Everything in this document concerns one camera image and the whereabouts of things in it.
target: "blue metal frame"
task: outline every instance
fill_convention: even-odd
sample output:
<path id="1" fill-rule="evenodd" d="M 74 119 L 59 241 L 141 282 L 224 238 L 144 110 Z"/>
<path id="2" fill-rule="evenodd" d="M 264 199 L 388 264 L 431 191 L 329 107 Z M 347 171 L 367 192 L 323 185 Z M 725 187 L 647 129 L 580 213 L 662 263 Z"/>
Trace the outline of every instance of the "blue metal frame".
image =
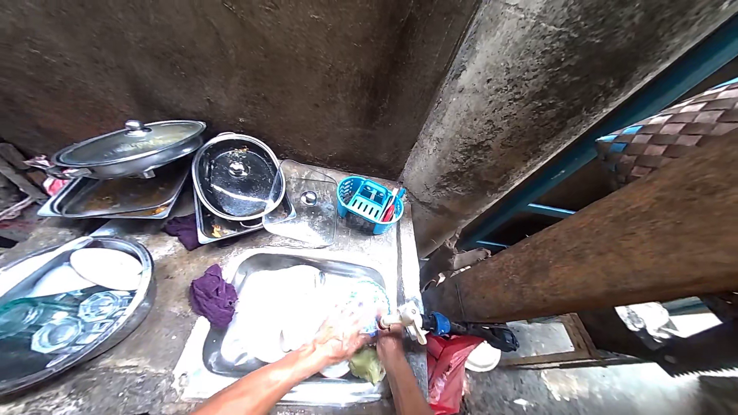
<path id="1" fill-rule="evenodd" d="M 576 212 L 573 210 L 560 209 L 558 207 L 551 207 L 546 205 L 539 205 L 537 203 L 528 203 L 528 206 L 523 208 L 524 211 L 530 213 L 538 213 L 539 215 L 553 216 L 554 218 L 567 218 L 572 216 Z"/>
<path id="2" fill-rule="evenodd" d="M 525 181 L 500 203 L 495 214 L 459 241 L 461 249 L 489 247 L 483 239 L 516 213 L 554 188 L 597 156 L 595 140 L 657 114 L 738 56 L 738 16 L 733 16 L 698 45 L 639 89 L 594 128 L 563 149 L 534 179 Z"/>

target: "stained concrete wall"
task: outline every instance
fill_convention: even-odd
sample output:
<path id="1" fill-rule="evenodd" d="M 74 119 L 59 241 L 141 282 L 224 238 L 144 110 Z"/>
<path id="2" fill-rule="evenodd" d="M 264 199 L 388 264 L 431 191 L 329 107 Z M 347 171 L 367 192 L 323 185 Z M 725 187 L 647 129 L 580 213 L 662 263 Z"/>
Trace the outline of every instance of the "stained concrete wall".
<path id="1" fill-rule="evenodd" d="M 418 252 L 737 10 L 736 0 L 483 0 L 401 175 Z"/>
<path id="2" fill-rule="evenodd" d="M 0 137 L 50 154 L 129 118 L 195 119 L 395 179 L 477 4 L 6 1 Z"/>

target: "stainless steel sink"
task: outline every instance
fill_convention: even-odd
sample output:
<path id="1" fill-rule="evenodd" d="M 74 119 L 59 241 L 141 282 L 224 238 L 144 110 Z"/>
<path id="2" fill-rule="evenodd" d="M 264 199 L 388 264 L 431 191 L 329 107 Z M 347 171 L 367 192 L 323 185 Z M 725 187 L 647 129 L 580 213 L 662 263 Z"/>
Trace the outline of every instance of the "stainless steel sink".
<path id="1" fill-rule="evenodd" d="M 323 271 L 326 275 L 339 275 L 348 278 L 369 278 L 378 283 L 387 291 L 387 295 L 392 298 L 396 297 L 396 284 L 388 286 L 386 281 L 376 269 L 355 264 L 346 261 L 340 261 L 333 258 L 315 258 L 305 255 L 295 255 L 291 253 L 275 253 L 284 251 L 286 248 L 278 248 L 271 252 L 260 252 L 248 255 L 245 259 L 234 258 L 237 267 L 231 266 L 224 270 L 224 277 L 232 281 L 239 297 L 242 297 L 241 290 L 246 286 L 246 280 L 254 272 L 262 270 L 281 270 L 294 267 L 296 265 L 309 265 Z M 328 253 L 328 251 L 311 250 L 311 253 Z M 278 295 L 278 293 L 265 292 L 264 295 Z M 265 366 L 266 363 L 261 362 L 253 356 L 249 356 L 248 351 L 240 356 L 233 357 L 232 354 L 221 353 L 223 339 L 229 329 L 216 329 L 211 327 L 202 349 L 202 360 L 204 367 L 217 375 L 239 378 L 245 376 L 252 371 Z M 256 335 L 258 333 L 243 333 L 243 336 Z M 340 379 L 328 379 L 320 374 L 303 381 L 297 387 L 293 388 L 283 400 L 291 402 L 303 403 L 334 403 L 346 404 L 355 402 L 371 402 L 387 395 L 388 387 L 384 383 L 372 385 L 371 383 L 355 377 L 351 373 L 346 374 Z"/>
<path id="2" fill-rule="evenodd" d="M 300 242 L 267 233 L 255 233 L 218 261 L 223 267 L 223 278 L 231 282 L 237 291 L 244 287 L 249 275 L 259 270 L 306 264 L 328 274 L 375 281 L 385 288 L 392 310 L 408 301 L 422 309 L 418 256 L 410 217 L 403 217 L 396 230 L 379 236 L 364 235 L 339 223 L 334 244 L 323 248 L 307 247 Z M 265 292 L 264 295 L 277 293 Z M 241 354 L 241 350 L 236 353 L 227 350 L 225 356 L 228 358 L 225 358 L 221 353 L 221 345 L 226 333 L 226 330 L 211 329 L 210 323 L 203 317 L 195 322 L 173 371 L 175 382 L 172 386 L 181 399 L 206 399 L 239 377 L 264 366 L 264 363 L 249 356 L 248 351 Z M 405 350 L 418 384 L 425 389 L 425 348 L 408 340 Z M 386 381 L 374 386 L 350 374 L 341 379 L 328 379 L 318 374 L 295 386 L 281 402 L 344 406 L 387 399 L 389 396 Z"/>

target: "blue plastic basket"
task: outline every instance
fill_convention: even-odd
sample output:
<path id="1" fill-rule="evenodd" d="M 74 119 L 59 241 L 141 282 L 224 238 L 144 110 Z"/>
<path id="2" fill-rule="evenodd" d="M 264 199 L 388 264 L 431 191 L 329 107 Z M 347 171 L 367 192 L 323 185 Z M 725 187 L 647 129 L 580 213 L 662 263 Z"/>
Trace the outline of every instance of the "blue plastic basket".
<path id="1" fill-rule="evenodd" d="M 390 191 L 377 182 L 364 177 L 349 176 L 338 183 L 338 215 L 356 229 L 374 235 L 387 232 L 402 217 L 401 194 L 395 198 L 395 213 L 390 221 L 382 222 L 382 209 Z"/>

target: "purple rag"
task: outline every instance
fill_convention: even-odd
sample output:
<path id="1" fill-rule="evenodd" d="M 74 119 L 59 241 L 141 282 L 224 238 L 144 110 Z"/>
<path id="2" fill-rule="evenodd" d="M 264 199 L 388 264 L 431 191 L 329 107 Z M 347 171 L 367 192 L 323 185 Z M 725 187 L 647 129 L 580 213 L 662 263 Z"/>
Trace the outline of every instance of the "purple rag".
<path id="1" fill-rule="evenodd" d="M 169 236 L 176 236 L 179 238 L 179 241 L 188 251 L 202 246 L 200 242 L 197 242 L 197 222 L 195 221 L 194 213 L 187 216 L 177 216 L 176 218 L 169 219 L 167 224 L 164 225 L 164 231 L 168 233 Z"/>
<path id="2" fill-rule="evenodd" d="M 211 265 L 205 274 L 192 281 L 190 285 L 190 304 L 192 310 L 219 329 L 225 329 L 233 319 L 235 301 L 238 294 L 233 285 L 228 284 L 221 276 L 221 267 Z"/>

